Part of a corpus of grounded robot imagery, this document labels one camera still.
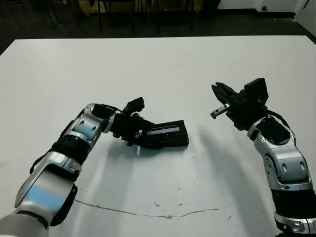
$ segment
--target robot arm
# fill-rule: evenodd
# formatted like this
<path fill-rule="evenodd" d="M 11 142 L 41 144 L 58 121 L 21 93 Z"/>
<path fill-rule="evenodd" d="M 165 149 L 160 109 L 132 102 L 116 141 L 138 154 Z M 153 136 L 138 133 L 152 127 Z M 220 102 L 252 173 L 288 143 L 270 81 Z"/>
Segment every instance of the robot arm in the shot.
<path fill-rule="evenodd" d="M 224 106 L 214 110 L 211 116 L 215 119 L 227 112 L 238 130 L 248 131 L 248 137 L 263 158 L 276 207 L 276 225 L 283 231 L 279 236 L 316 236 L 316 195 L 308 166 L 286 121 L 267 110 L 265 80 L 256 79 L 239 93 L 222 83 L 212 88 Z"/>
<path fill-rule="evenodd" d="M 142 97 L 129 102 L 123 111 L 107 105 L 87 105 L 52 148 L 34 162 L 16 196 L 15 211 L 0 220 L 0 236 L 45 237 L 50 226 L 62 223 L 77 193 L 74 182 L 101 133 L 111 131 L 128 146 L 149 149 L 188 145 L 182 120 L 154 124 L 136 113 L 143 108 Z"/>

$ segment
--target wall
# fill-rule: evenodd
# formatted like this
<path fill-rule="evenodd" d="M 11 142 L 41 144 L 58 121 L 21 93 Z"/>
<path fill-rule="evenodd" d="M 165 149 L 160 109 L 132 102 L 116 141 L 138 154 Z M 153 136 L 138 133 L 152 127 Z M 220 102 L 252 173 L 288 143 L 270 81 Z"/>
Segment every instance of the wall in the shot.
<path fill-rule="evenodd" d="M 306 0 L 221 0 L 219 9 L 255 8 L 262 11 L 266 6 L 269 12 L 299 12 Z"/>
<path fill-rule="evenodd" d="M 302 9 L 294 20 L 316 36 L 316 1 L 310 0 L 306 8 Z"/>
<path fill-rule="evenodd" d="M 299 0 L 257 0 L 255 8 L 262 11 L 266 6 L 268 12 L 294 12 Z"/>
<path fill-rule="evenodd" d="M 258 0 L 221 0 L 219 9 L 247 9 L 255 8 Z"/>

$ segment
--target cable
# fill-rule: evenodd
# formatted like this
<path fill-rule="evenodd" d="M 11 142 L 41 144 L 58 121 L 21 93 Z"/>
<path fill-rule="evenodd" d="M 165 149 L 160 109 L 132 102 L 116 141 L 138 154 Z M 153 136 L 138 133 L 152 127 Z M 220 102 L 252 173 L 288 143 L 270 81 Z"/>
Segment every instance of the cable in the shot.
<path fill-rule="evenodd" d="M 40 158 L 38 158 L 37 160 L 34 161 L 32 167 L 30 168 L 30 174 L 33 173 L 34 167 L 44 158 L 44 156 L 45 156 L 46 154 L 47 154 L 47 152 L 46 152 L 44 155 L 42 155 Z"/>
<path fill-rule="evenodd" d="M 273 112 L 273 111 L 271 111 L 271 110 L 267 110 L 267 113 L 268 113 L 269 115 L 275 116 L 277 119 L 281 120 L 282 123 L 283 123 L 285 126 L 287 126 L 288 128 L 290 128 L 290 126 L 289 126 L 288 123 L 285 121 L 285 119 L 284 119 L 281 115 L 279 115 L 278 113 Z"/>

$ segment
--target crack on table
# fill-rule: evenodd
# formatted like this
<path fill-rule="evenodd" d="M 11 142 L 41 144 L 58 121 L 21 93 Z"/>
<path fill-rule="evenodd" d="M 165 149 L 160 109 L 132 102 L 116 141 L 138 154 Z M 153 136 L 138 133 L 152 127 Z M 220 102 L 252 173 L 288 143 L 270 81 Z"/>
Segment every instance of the crack on table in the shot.
<path fill-rule="evenodd" d="M 107 211 L 115 211 L 115 212 L 124 213 L 124 214 L 129 214 L 129 215 L 134 215 L 134 216 L 156 217 L 156 218 L 165 218 L 165 219 L 172 219 L 172 218 L 174 218 L 174 217 L 185 217 L 185 216 L 188 216 L 188 215 L 191 215 L 191 214 L 195 214 L 195 213 L 206 212 L 206 211 L 217 211 L 217 210 L 219 210 L 219 208 L 210 208 L 210 209 L 206 209 L 206 210 L 192 211 L 192 212 L 189 212 L 189 213 L 180 215 L 180 216 L 174 216 L 174 215 L 168 215 L 168 216 L 158 215 L 158 216 L 155 216 L 155 215 L 137 214 L 137 213 L 133 213 L 133 212 L 129 212 L 129 211 L 122 211 L 122 210 L 116 210 L 116 209 L 112 209 L 112 208 L 108 208 L 108 207 L 103 207 L 103 206 L 98 206 L 98 205 L 92 205 L 92 204 L 90 204 L 90 203 L 86 203 L 86 202 L 83 202 L 83 201 L 79 201 L 79 200 L 77 200 L 77 199 L 75 199 L 75 201 L 76 201 L 76 202 L 79 202 L 79 203 L 81 203 L 81 204 L 83 204 L 83 205 L 86 205 L 86 206 L 91 206 L 91 207 L 95 207 L 95 208 L 99 208 L 99 209 L 103 209 L 103 210 L 107 210 Z"/>

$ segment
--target white table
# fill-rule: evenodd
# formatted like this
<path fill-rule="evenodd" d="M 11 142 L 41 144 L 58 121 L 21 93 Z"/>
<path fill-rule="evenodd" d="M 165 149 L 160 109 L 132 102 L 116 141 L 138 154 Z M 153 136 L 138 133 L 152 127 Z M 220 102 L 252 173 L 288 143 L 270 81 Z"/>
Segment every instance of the white table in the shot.
<path fill-rule="evenodd" d="M 0 216 L 86 104 L 123 108 L 143 96 L 144 118 L 184 119 L 189 146 L 149 151 L 102 135 L 50 236 L 272 237 L 262 158 L 226 116 L 210 117 L 220 106 L 210 86 L 265 77 L 267 105 L 296 133 L 316 182 L 315 65 L 303 36 L 16 40 L 0 57 Z"/>

